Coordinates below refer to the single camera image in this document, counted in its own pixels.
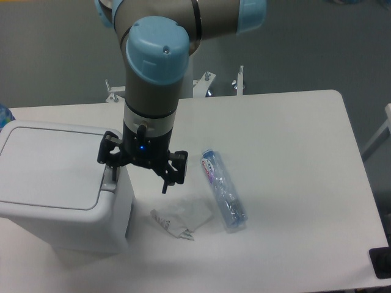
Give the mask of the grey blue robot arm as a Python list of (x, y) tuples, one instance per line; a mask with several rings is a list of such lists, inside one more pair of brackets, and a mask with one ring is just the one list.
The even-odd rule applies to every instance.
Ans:
[(96, 1), (117, 35), (126, 70), (123, 134), (106, 132), (97, 161), (114, 172), (133, 164), (165, 186), (183, 184), (188, 153), (170, 152), (189, 58), (203, 40), (259, 28), (266, 1)]

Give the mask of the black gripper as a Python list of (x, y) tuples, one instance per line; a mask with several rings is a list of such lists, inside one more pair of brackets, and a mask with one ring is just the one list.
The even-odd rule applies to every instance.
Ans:
[(145, 136), (138, 141), (137, 134), (124, 123), (122, 139), (112, 131), (103, 134), (97, 162), (111, 169), (113, 181), (118, 180), (119, 168), (128, 164), (152, 169), (163, 176), (165, 194), (169, 186), (184, 183), (188, 163), (187, 151), (169, 151), (171, 135), (172, 129), (163, 136)]

